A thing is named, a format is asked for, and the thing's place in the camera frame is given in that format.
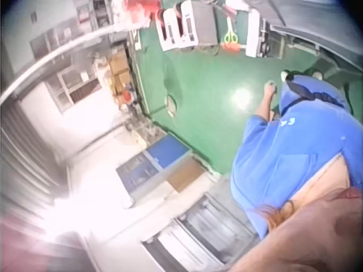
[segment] brown box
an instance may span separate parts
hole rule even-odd
[[[131,76],[129,70],[125,70],[122,73],[118,74],[119,80],[123,85],[126,85],[131,82]]]
[[[109,61],[112,74],[118,74],[125,69],[129,69],[129,63],[125,51],[120,51],[116,55],[113,55]]]
[[[204,173],[204,168],[193,158],[188,159],[166,179],[180,193]]]

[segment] hair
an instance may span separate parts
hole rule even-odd
[[[267,220],[268,233],[275,230],[279,225],[288,220],[295,213],[296,209],[294,203],[291,200],[288,200],[286,204],[287,203],[290,204],[290,209],[282,210],[270,205],[263,205],[261,208],[256,210],[259,215]]]

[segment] blue panel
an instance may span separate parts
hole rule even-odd
[[[146,149],[162,168],[168,167],[182,157],[188,150],[188,147],[183,145],[171,134],[166,135]]]
[[[116,169],[116,172],[119,174],[126,191],[132,193],[136,188],[155,176],[159,171],[143,153],[140,153],[119,166]]]

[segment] green floor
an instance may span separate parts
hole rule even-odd
[[[171,7],[173,0],[164,1]],[[247,17],[238,16],[238,35],[246,35]],[[226,19],[217,13],[217,29],[222,37],[227,29]],[[284,59],[248,58],[225,53],[217,56],[201,52],[162,52],[154,25],[141,31],[143,49],[137,53],[137,63],[143,95],[152,119],[180,137],[202,156],[216,171],[231,171],[240,145],[246,120],[259,105],[263,85],[273,79],[281,86],[280,72],[284,69],[304,71],[315,57],[301,50],[288,50]],[[252,93],[247,110],[233,102],[236,90]],[[360,83],[354,88],[361,90]],[[171,118],[164,105],[166,94],[176,100],[178,112]],[[362,119],[362,93],[351,90],[355,115]]]

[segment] person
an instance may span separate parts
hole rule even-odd
[[[268,82],[233,162],[231,193],[261,239],[298,209],[363,182],[363,126],[321,76],[281,74],[281,118],[270,120]]]
[[[362,271],[362,198],[350,187],[305,205],[230,272]]]

